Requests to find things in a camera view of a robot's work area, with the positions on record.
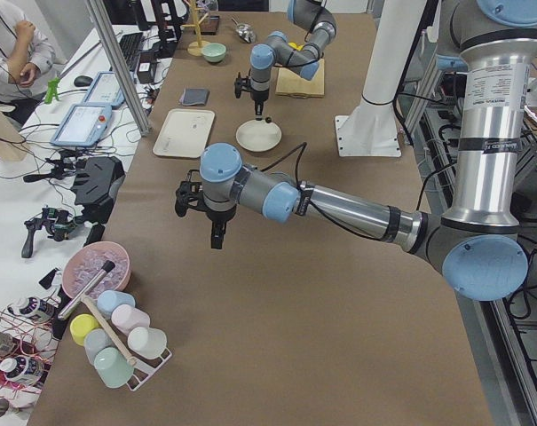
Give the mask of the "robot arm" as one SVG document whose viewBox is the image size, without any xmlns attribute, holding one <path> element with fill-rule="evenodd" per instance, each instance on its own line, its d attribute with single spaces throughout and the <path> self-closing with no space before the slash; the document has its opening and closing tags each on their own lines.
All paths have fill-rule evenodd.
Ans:
<svg viewBox="0 0 537 426">
<path fill-rule="evenodd" d="M 336 20 L 321 1 L 291 1 L 287 16 L 307 33 L 307 40 L 302 48 L 293 47 L 284 33 L 273 31 L 263 43 L 252 48 L 249 77 L 243 88 L 254 101 L 258 120 L 263 117 L 264 103 L 269 98 L 272 68 L 285 67 L 310 81 L 319 69 L 325 48 L 336 38 Z"/>
<path fill-rule="evenodd" d="M 415 49 L 428 1 L 389 1 L 375 35 L 369 25 L 335 18 L 313 1 L 294 1 L 288 18 L 311 39 L 298 51 L 273 32 L 250 57 L 248 89 L 262 104 L 273 65 L 313 76 L 325 46 L 331 57 L 334 100 L 352 99 L 359 64 L 367 64 L 360 104 L 336 124 L 337 149 L 316 146 L 306 158 L 311 181 L 274 165 L 259 167 L 241 149 L 271 148 L 258 136 L 236 145 L 217 143 L 201 156 L 199 204 L 214 221 L 211 244 L 220 248 L 225 221 L 246 210 L 227 251 L 204 259 L 199 283 L 206 293 L 241 295 L 262 286 L 298 282 L 363 283 L 377 288 L 402 279 L 388 243 L 420 257 L 462 296 L 493 301 L 525 289 L 533 253 L 517 241 L 510 214 L 523 121 L 528 65 L 537 54 L 537 1 L 444 1 L 439 51 L 464 59 L 470 72 L 449 210 L 402 211 L 396 196 L 410 197 L 423 183 L 405 183 L 386 159 L 399 154 L 393 104 L 398 79 Z"/>
</svg>

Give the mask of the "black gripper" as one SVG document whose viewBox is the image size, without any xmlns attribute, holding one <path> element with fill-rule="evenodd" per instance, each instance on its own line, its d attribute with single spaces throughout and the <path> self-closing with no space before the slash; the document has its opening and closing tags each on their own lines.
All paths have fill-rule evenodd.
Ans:
<svg viewBox="0 0 537 426">
<path fill-rule="evenodd" d="M 203 201 L 206 216 L 212 221 L 210 246 L 213 249 L 222 249 L 226 232 L 226 222 L 234 218 L 237 203 L 224 196 L 212 194 L 204 194 Z"/>
<path fill-rule="evenodd" d="M 255 101 L 255 116 L 262 116 L 264 112 L 265 101 L 269 99 L 269 81 L 249 81 L 249 92 L 251 98 Z"/>
</svg>

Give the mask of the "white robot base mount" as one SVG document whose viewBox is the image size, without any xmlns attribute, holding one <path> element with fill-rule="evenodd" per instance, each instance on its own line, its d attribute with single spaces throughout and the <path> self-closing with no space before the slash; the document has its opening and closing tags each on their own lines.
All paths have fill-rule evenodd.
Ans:
<svg viewBox="0 0 537 426">
<path fill-rule="evenodd" d="M 342 157 L 400 157 L 396 97 L 410 64 L 415 41 L 429 26 L 437 1 L 383 3 L 361 101 L 349 115 L 336 119 Z"/>
</svg>

